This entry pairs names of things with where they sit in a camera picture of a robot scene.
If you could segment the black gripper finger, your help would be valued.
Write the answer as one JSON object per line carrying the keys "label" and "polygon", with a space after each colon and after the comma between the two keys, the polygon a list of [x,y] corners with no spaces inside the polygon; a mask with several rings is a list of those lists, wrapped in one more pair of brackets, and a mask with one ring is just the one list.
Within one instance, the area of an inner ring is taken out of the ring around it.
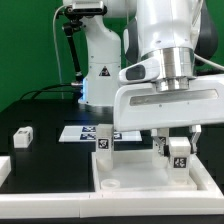
{"label": "black gripper finger", "polygon": [[200,138],[201,135],[201,126],[200,125],[193,125],[189,127],[189,132],[191,133],[191,147],[192,147],[192,153],[196,154],[197,153],[197,141]]}
{"label": "black gripper finger", "polygon": [[167,130],[162,129],[152,129],[151,137],[153,139],[153,150],[159,155],[164,155],[164,147],[167,141]]}

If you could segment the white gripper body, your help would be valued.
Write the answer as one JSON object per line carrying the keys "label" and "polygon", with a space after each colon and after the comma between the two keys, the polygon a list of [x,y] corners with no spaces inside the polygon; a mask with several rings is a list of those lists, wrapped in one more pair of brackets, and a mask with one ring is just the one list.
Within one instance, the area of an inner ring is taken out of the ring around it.
{"label": "white gripper body", "polygon": [[224,123],[224,75],[200,76],[186,90],[158,92],[155,58],[122,69],[114,100],[116,131]]}

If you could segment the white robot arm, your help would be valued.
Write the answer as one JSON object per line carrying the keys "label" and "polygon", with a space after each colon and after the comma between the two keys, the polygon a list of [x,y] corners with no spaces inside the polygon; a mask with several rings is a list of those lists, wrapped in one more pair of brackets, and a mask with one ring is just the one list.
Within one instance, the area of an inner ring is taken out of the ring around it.
{"label": "white robot arm", "polygon": [[131,0],[135,17],[124,31],[131,62],[117,72],[115,89],[84,79],[81,102],[113,107],[117,131],[149,130],[163,153],[159,131],[224,122],[224,75],[196,77],[195,47],[203,0]]}

